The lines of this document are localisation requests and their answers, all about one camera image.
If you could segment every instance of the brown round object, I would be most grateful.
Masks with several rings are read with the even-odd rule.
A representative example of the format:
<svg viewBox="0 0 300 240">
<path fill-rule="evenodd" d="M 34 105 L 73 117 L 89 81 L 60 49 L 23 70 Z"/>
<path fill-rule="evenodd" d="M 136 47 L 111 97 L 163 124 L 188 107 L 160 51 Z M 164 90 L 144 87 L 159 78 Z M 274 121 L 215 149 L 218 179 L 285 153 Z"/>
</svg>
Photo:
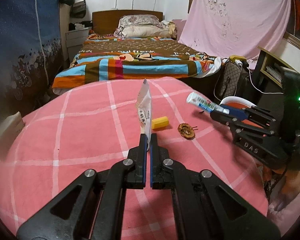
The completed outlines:
<svg viewBox="0 0 300 240">
<path fill-rule="evenodd" d="M 186 139 L 192 139 L 195 136 L 194 130 L 187 123 L 179 124 L 178 131 L 181 134 L 181 136 L 186 138 Z"/>
</svg>

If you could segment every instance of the white packet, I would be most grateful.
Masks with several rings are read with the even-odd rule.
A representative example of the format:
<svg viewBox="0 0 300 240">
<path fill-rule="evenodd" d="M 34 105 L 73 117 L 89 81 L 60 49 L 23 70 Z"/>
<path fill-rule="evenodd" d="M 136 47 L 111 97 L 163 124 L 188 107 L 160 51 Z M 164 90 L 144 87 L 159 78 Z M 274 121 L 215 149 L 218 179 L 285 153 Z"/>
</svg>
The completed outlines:
<svg viewBox="0 0 300 240">
<path fill-rule="evenodd" d="M 149 150 L 151 140 L 151 95 L 149 90 L 149 83 L 144 79 L 142 87 L 137 97 L 136 108 L 138 109 L 138 116 L 140 121 L 140 132 L 145 133 L 148 138 Z"/>
</svg>

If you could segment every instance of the white drawer cabinet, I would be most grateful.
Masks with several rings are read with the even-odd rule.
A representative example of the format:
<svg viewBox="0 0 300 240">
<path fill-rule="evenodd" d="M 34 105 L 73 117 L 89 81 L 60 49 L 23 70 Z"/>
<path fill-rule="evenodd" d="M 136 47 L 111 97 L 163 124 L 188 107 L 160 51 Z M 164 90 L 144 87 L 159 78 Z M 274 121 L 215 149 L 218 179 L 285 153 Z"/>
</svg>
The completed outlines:
<svg viewBox="0 0 300 240">
<path fill-rule="evenodd" d="M 69 60 L 72 62 L 74 56 L 81 49 L 82 44 L 87 39 L 91 27 L 80 30 L 73 30 L 66 33 L 66 46 L 68 49 Z"/>
</svg>

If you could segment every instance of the triangular cutout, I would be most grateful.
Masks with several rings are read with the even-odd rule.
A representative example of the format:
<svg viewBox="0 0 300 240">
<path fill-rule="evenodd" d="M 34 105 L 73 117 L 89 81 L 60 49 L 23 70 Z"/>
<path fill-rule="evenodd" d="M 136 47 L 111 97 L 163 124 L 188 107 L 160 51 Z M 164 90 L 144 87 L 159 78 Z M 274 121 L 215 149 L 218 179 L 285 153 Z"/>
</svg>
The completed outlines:
<svg viewBox="0 0 300 240">
<path fill-rule="evenodd" d="M 61 199 L 57 204 L 55 204 L 51 208 L 50 213 L 64 220 L 69 219 L 71 211 L 80 194 L 81 189 L 82 186 L 77 185 L 63 199 Z"/>
<path fill-rule="evenodd" d="M 247 213 L 247 209 L 233 199 L 223 188 L 216 187 L 216 192 L 228 218 L 233 221 Z"/>
</svg>

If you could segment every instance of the toothpaste tube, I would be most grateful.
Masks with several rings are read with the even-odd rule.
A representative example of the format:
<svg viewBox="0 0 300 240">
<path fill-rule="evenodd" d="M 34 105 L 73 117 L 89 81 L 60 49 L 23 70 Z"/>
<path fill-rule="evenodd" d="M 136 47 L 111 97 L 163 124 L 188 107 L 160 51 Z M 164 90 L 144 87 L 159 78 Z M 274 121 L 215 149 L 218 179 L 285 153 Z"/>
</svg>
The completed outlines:
<svg viewBox="0 0 300 240">
<path fill-rule="evenodd" d="M 186 100 L 187 103 L 193 104 L 197 107 L 200 107 L 204 111 L 208 113 L 212 112 L 213 110 L 222 112 L 224 114 L 229 114 L 229 109 L 223 108 L 208 99 L 204 99 L 202 96 L 198 95 L 195 92 L 190 93 Z"/>
</svg>

